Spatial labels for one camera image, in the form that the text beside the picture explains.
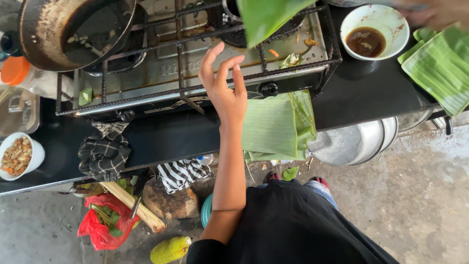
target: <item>jeans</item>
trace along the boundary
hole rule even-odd
[[[264,183],[264,184],[257,186],[256,188],[265,188],[266,186],[267,186],[267,183]],[[339,210],[337,208],[337,204],[335,203],[334,198],[332,197],[331,192],[329,192],[329,190],[326,187],[322,186],[322,184],[320,184],[319,182],[315,180],[310,180],[309,182],[305,183],[304,186],[310,188],[313,192],[324,197],[326,200],[328,200],[332,204],[332,206],[334,206],[336,210]]]

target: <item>person's hand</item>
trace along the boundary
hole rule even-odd
[[[244,60],[244,56],[232,57],[222,62],[215,78],[212,63],[224,47],[225,44],[220,42],[207,51],[202,59],[198,76],[220,117],[220,129],[241,132],[244,114],[248,105],[248,93],[239,66]],[[230,68],[233,68],[234,90],[228,88],[227,84]]]
[[[402,7],[414,4],[428,5],[422,11],[399,9],[412,25],[425,25],[440,31],[447,26],[460,22],[463,29],[469,29],[468,0],[397,0]]]

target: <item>carrot piece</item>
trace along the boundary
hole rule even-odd
[[[275,57],[278,57],[279,54],[277,52],[275,52],[275,50],[273,49],[269,49],[270,53],[272,53]]]

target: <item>stack of banana leaves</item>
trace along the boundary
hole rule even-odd
[[[307,142],[316,140],[308,90],[248,100],[242,128],[247,163],[261,160],[305,160]]]
[[[469,104],[469,31],[414,32],[417,45],[398,58],[402,69],[443,107],[448,116]]]

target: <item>frying pan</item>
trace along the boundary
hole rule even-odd
[[[103,62],[125,44],[136,0],[24,0],[18,23],[26,59],[71,71]]]

